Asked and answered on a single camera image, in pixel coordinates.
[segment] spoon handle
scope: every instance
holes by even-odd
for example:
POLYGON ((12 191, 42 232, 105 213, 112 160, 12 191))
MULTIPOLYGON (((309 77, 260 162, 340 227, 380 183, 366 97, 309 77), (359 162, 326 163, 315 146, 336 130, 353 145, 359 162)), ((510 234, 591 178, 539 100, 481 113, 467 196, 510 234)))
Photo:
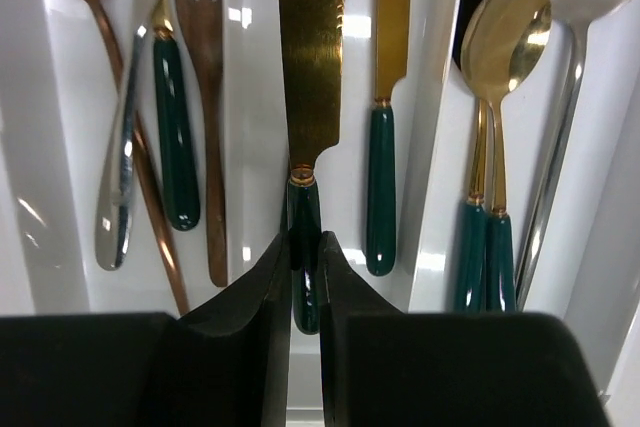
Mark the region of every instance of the spoon handle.
POLYGON ((516 289, 513 275, 511 219, 508 215, 490 215, 487 225, 488 311, 515 312, 516 289))
POLYGON ((544 241, 544 235, 549 223, 549 216, 553 206, 553 198, 556 194, 560 172, 564 161, 564 154, 569 143, 571 124, 578 103, 580 86, 584 73, 584 64, 587 57, 587 31, 589 25, 573 25, 571 60, 569 70, 562 89, 560 103, 552 111, 554 115, 550 128, 553 129, 551 143, 544 153, 542 160, 541 176, 538 187, 534 192, 529 228, 524 239, 524 247, 520 257, 517 277, 518 308, 522 310, 527 301, 533 275, 538 265, 540 251, 544 241))
POLYGON ((465 202, 462 207, 462 235, 453 309, 456 312, 484 310, 485 234, 487 214, 482 204, 465 202))
POLYGON ((376 107, 371 113, 367 195, 367 269, 387 275, 396 259, 396 172, 393 110, 376 107))

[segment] fork handle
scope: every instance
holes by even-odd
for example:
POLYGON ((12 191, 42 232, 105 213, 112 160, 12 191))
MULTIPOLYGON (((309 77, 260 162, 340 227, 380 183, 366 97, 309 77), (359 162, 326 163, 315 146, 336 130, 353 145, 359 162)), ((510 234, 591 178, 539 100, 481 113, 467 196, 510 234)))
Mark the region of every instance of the fork handle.
POLYGON ((209 277, 217 287, 226 287, 227 249, 224 177, 219 131, 220 78, 198 82, 201 89, 206 154, 206 220, 209 277))

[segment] knife blade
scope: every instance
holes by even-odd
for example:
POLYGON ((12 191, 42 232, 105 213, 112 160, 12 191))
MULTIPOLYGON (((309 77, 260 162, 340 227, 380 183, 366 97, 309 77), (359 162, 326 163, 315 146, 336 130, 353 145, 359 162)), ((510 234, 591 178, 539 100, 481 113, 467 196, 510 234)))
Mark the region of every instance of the knife blade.
POLYGON ((407 74, 410 0, 376 0, 374 107, 369 135, 367 269, 387 275, 396 258, 396 174, 391 92, 407 74))
POLYGON ((291 245, 294 319, 318 331, 315 289, 321 234, 314 167, 340 137, 344 0, 279 0, 290 175, 287 224, 291 245))

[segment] white surface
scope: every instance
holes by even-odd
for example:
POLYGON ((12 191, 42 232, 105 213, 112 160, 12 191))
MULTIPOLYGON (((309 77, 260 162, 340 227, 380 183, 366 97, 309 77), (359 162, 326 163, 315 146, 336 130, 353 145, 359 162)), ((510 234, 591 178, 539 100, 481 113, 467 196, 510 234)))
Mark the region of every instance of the white surface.
MULTIPOLYGON (((126 46, 131 0, 104 1, 126 46)), ((457 1, 412 0, 408 74, 393 94, 399 241, 392 275, 369 276, 362 254, 373 75, 372 42, 363 26, 370 21, 373 0, 347 0, 345 22, 351 28, 345 29, 349 35, 344 41, 341 140, 317 164, 323 227, 336 232, 354 269, 404 310, 440 311, 447 299, 454 224, 465 194, 474 112, 459 72, 455 68, 449 72, 457 1)), ((96 192, 115 109, 115 86, 89 9, 80 0, 0 0, 0 8, 12 13, 0 18, 0 311, 176 313, 139 192, 125 265, 118 272, 105 272, 94 259, 96 192), (21 249, 16 248, 18 238, 21 249)), ((286 120, 277 0, 224 0, 224 11, 229 14, 224 31, 225 183, 229 268, 236 279, 254 264, 278 229, 286 120)), ((579 272, 579 266, 585 248, 586 266, 588 252, 597 250, 601 242, 594 235, 589 240, 589 232, 638 76, 638 31, 640 0, 596 22, 590 30, 582 95, 527 305, 530 310, 563 317, 569 305, 571 319, 573 309, 580 310, 579 286, 599 290, 601 285, 583 277, 589 268, 579 272)), ((554 24, 540 65, 504 105, 516 253, 544 122, 564 74, 567 40, 554 24)), ((202 114, 186 56, 183 67, 202 187, 202 114)), ((142 82, 141 108, 158 154, 149 55, 142 82)), ((197 306, 217 292, 206 273, 204 223, 174 236, 189 298, 197 306)), ((615 263, 617 252, 607 252, 606 258, 615 263)), ((619 264, 622 270, 632 267, 619 264)), ((600 293, 596 300, 613 295, 600 293)), ((623 311, 635 312, 637 299, 623 303, 611 307, 610 315, 621 326, 617 339, 626 336, 623 320, 628 317, 623 311)), ((586 332, 581 338, 585 352, 599 335, 586 332)), ((628 352, 637 344, 637 340, 625 344, 626 357, 632 357, 628 352)), ((619 348, 610 349, 605 356, 606 375, 611 375, 618 352, 619 348)), ((599 368, 592 367, 594 372, 599 368)), ((289 384, 292 420, 321 419, 318 372, 317 337, 294 330, 289 384)), ((628 392, 623 386, 637 385, 633 378, 618 384, 620 392, 628 392)))
MULTIPOLYGON (((640 84, 631 100, 565 320, 600 390, 615 394, 618 354, 638 344, 640 84)), ((628 352, 624 357, 633 362, 628 352)), ((621 362, 618 376, 626 362, 621 362)))

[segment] knife handle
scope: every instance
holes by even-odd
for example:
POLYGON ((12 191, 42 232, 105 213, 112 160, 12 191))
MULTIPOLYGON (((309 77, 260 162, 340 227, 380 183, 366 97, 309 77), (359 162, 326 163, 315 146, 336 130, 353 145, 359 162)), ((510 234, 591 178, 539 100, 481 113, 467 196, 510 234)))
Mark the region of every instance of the knife handle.
POLYGON ((367 269, 387 275, 396 261, 396 172, 393 110, 371 113, 367 195, 367 269))
POLYGON ((293 318, 304 334, 316 334, 320 328, 316 272, 320 227, 318 184, 287 182, 287 219, 293 283, 293 318))
POLYGON ((455 312, 480 312, 484 310, 487 214, 482 205, 470 202, 465 202, 462 209, 462 236, 453 309, 455 312))
POLYGON ((153 66, 165 211, 175 229, 191 230, 200 220, 200 194, 180 51, 173 37, 156 37, 153 66))
POLYGON ((511 219, 490 215, 487 225, 487 310, 515 312, 511 219))

